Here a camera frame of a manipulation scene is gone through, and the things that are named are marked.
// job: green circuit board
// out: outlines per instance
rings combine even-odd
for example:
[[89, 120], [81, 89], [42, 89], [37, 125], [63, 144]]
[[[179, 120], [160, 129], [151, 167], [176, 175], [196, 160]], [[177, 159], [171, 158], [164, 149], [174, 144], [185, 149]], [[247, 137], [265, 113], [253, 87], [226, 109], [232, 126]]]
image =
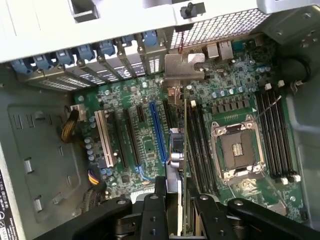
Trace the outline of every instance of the green circuit board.
[[[211, 125], [213, 121], [220, 126], [241, 123], [247, 115], [254, 118], [258, 116], [255, 92], [266, 83], [277, 81], [276, 67], [272, 64], [275, 47], [272, 42], [266, 41], [263, 46], [250, 47], [248, 41], [234, 42], [233, 62], [219, 62], [207, 60], [204, 64], [206, 74], [209, 76], [205, 82], [194, 82], [190, 89], [184, 90], [184, 97], [189, 101], [195, 100], [202, 105], [203, 119], [206, 127], [207, 138], [211, 139]], [[162, 100], [168, 99], [168, 92], [162, 89], [161, 82], [164, 75], [139, 77], [137, 79], [114, 82], [78, 91], [74, 95], [76, 104], [84, 104], [87, 121], [80, 122], [80, 128], [85, 138], [90, 137], [91, 150], [94, 159], [88, 160], [89, 167], [95, 167], [95, 175], [106, 181], [110, 198], [125, 195], [134, 197], [141, 193], [153, 192], [156, 176], [164, 176], [165, 168], [161, 162], [159, 145], [157, 143], [155, 127], [150, 111], [150, 102], [156, 103], [158, 119], [160, 122], [165, 150], [168, 152], [169, 128], [166, 122], [166, 114]], [[282, 97], [282, 105], [286, 122], [289, 124], [289, 116], [285, 97]], [[229, 104], [230, 109], [219, 106]], [[140, 122], [136, 106], [140, 105], [144, 114], [144, 121]], [[177, 124], [176, 106], [171, 105], [171, 115], [174, 124]], [[140, 152], [140, 162], [143, 174], [137, 168], [130, 145], [128, 129], [123, 116], [123, 110], [129, 109], [136, 134], [137, 146]], [[99, 140], [99, 132], [94, 124], [94, 112], [106, 110], [115, 112], [125, 143], [125, 152], [128, 158], [128, 167], [124, 168], [122, 160], [117, 158], [116, 165], [106, 169], [100, 165], [103, 162], [103, 152]], [[118, 150], [117, 133], [110, 126], [111, 145], [113, 150]], [[292, 162], [297, 167], [293, 134], [288, 126], [289, 146]], [[219, 200], [226, 204], [234, 197], [245, 198], [265, 207], [276, 205], [282, 201], [287, 208], [288, 217], [298, 222], [304, 221], [302, 210], [303, 195], [301, 184], [292, 182], [282, 185], [269, 177], [268, 167], [264, 171], [262, 179], [244, 179], [237, 184], [226, 185], [217, 179]]]

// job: cpu socket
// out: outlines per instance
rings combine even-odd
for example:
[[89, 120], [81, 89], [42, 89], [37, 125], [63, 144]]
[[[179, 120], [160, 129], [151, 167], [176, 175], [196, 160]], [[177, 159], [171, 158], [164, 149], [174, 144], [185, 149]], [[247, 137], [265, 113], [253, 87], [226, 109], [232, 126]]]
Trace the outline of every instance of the cpu socket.
[[266, 166], [258, 125], [251, 115], [244, 122], [211, 125], [211, 143], [217, 174], [223, 183], [236, 183], [260, 173]]

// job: blue pcie slot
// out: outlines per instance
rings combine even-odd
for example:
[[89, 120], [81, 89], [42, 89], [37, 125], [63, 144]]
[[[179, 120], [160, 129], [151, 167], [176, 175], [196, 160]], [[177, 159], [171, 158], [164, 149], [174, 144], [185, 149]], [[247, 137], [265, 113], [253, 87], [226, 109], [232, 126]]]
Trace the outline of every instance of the blue pcie slot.
[[158, 146], [159, 146], [161, 162], [164, 164], [167, 161], [167, 153], [166, 153], [163, 131], [161, 129], [159, 115], [158, 115], [158, 111], [157, 111], [157, 105], [153, 101], [153, 102], [150, 102], [149, 107], [151, 110], [151, 116], [152, 116], [153, 125], [154, 125], [154, 129], [155, 129], [156, 140], [157, 140]]

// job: perforated metal mesh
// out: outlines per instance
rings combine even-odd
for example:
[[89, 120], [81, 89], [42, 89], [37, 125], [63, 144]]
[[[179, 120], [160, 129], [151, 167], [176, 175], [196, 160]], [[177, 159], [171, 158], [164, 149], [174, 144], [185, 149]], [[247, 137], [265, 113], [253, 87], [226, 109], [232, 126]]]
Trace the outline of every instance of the perforated metal mesh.
[[[183, 46], [189, 47], [214, 40], [248, 34], [268, 16], [269, 15], [260, 12], [258, 9], [251, 9], [197, 22], [191, 30], [183, 33]], [[171, 49], [178, 48], [181, 44], [181, 39], [182, 32], [174, 32]]]

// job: beige pci slot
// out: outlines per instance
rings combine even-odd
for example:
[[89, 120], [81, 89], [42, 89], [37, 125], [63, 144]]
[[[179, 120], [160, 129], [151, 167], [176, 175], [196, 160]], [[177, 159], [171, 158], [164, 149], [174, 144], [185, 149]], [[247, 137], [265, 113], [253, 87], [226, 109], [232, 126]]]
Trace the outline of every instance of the beige pci slot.
[[103, 110], [94, 112], [96, 124], [98, 126], [102, 149], [104, 153], [104, 159], [107, 168], [113, 167], [116, 164], [114, 153], [111, 149], [110, 137], [107, 129], [107, 120]]

